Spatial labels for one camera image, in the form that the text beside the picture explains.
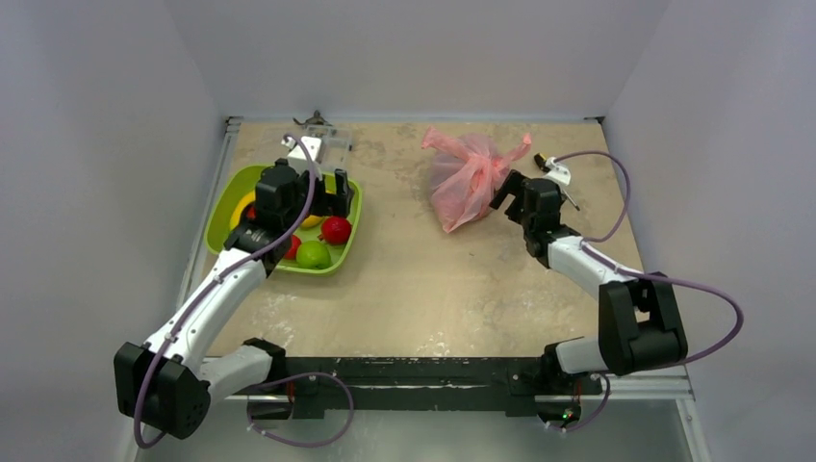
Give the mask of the pink plastic bag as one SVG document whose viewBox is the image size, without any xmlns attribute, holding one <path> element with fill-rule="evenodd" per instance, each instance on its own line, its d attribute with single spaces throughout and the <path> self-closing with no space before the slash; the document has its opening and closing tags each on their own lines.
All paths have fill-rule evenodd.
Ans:
<svg viewBox="0 0 816 462">
<path fill-rule="evenodd" d="M 531 136 L 502 153 L 483 134 L 468 133 L 458 138 L 429 127 L 421 148 L 432 149 L 429 169 L 429 201 L 442 229 L 451 233 L 466 223 L 490 214 L 490 202 L 503 184 L 514 162 L 530 151 Z"/>
</svg>

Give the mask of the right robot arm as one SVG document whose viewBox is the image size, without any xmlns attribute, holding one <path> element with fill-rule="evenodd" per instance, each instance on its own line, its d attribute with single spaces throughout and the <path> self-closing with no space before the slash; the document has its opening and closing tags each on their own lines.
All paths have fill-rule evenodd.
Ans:
<svg viewBox="0 0 816 462">
<path fill-rule="evenodd" d="M 627 375 L 684 360 L 688 343 L 674 289 L 659 274 L 640 275 L 589 245 L 561 220 L 559 186 L 513 170 L 491 201 L 523 229 L 527 253 L 574 282 L 598 304 L 598 333 L 546 346 L 543 384 L 562 392 L 580 374 Z"/>
</svg>

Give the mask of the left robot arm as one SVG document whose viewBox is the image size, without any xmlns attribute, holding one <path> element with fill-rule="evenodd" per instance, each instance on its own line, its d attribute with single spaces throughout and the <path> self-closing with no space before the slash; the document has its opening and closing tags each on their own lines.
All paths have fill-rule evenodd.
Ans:
<svg viewBox="0 0 816 462">
<path fill-rule="evenodd" d="M 242 209 L 215 267 L 183 306 L 141 344 L 124 343 L 114 357 L 118 409 L 132 418 L 138 446 L 149 449 L 146 426 L 159 437 L 190 437 L 210 407 L 239 391 L 289 391 L 297 375 L 286 351 L 260 338 L 206 361 L 210 346 L 244 300 L 284 260 L 295 230 L 310 215 L 345 218 L 355 191 L 342 169 L 333 186 L 315 167 L 297 172 L 284 159 L 265 168 L 255 198 Z"/>
</svg>

